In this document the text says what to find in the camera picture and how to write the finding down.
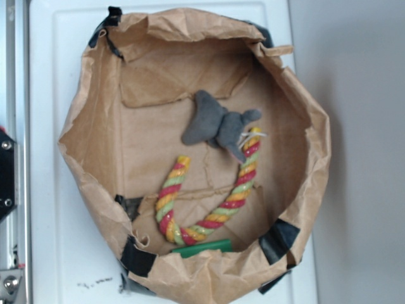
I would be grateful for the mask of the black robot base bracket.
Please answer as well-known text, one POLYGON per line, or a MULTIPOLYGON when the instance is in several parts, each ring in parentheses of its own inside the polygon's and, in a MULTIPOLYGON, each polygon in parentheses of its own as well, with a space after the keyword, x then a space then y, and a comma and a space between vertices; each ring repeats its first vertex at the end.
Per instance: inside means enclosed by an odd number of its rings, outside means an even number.
POLYGON ((15 209, 15 141, 1 127, 1 222, 15 209))

